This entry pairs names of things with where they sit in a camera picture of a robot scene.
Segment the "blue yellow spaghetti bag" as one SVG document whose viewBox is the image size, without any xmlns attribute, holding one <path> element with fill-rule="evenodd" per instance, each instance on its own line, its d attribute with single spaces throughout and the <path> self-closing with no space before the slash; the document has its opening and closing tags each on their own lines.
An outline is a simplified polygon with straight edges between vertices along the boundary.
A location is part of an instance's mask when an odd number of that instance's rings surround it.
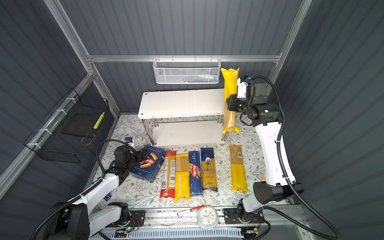
<svg viewBox="0 0 384 240">
<path fill-rule="evenodd" d="M 213 148 L 201 148 L 202 182 L 204 190 L 218 191 L 216 164 Z"/>
</svg>

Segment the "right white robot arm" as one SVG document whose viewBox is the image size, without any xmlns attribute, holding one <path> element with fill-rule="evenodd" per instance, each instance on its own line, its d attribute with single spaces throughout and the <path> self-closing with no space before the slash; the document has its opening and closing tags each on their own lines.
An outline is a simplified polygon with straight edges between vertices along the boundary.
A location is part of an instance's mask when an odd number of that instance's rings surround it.
<svg viewBox="0 0 384 240">
<path fill-rule="evenodd" d="M 253 184 L 253 193 L 241 199 L 237 208 L 223 209 L 227 224 L 235 222 L 249 223 L 253 220 L 265 221 L 264 210 L 272 211 L 296 226 L 326 240 L 340 240 L 339 231 L 307 201 L 301 197 L 303 185 L 298 183 L 290 169 L 283 140 L 286 117 L 280 102 L 269 104 L 266 96 L 256 94 L 260 80 L 266 81 L 275 90 L 273 83 L 266 77 L 241 76 L 237 80 L 237 93 L 226 99 L 227 109 L 247 116 L 252 122 L 262 144 L 266 164 L 266 180 Z M 318 232 L 296 220 L 282 211 L 268 206 L 270 202 L 279 202 L 296 197 L 314 216 L 323 222 L 333 235 Z"/>
</svg>

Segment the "blue rigatoni pasta box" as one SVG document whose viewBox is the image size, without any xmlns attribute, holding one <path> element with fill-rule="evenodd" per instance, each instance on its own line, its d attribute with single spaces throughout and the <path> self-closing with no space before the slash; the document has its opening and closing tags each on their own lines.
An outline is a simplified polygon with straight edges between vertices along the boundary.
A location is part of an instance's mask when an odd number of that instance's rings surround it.
<svg viewBox="0 0 384 240">
<path fill-rule="evenodd" d="M 141 158 L 130 169 L 130 175 L 153 183 L 164 163 L 166 151 L 146 145 L 139 153 Z"/>
</svg>

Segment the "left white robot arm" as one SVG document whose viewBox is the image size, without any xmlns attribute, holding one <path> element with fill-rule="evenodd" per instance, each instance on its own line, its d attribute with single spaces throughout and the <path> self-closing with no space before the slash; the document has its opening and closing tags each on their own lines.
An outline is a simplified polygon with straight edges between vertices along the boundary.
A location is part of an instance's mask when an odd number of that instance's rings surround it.
<svg viewBox="0 0 384 240">
<path fill-rule="evenodd" d="M 129 228 L 130 231 L 140 226 L 140 221 L 131 215 L 125 203 L 112 202 L 101 211 L 93 211 L 108 193 L 125 181 L 134 164 L 147 158 L 146 148 L 136 151 L 127 142 L 120 141 L 120 144 L 108 169 L 97 157 L 101 177 L 76 197 L 65 203 L 58 202 L 56 209 L 33 231 L 32 240 L 37 238 L 41 229 L 45 230 L 44 240 L 87 240 L 94 235 L 106 239 L 101 231 L 109 225 Z"/>
</svg>

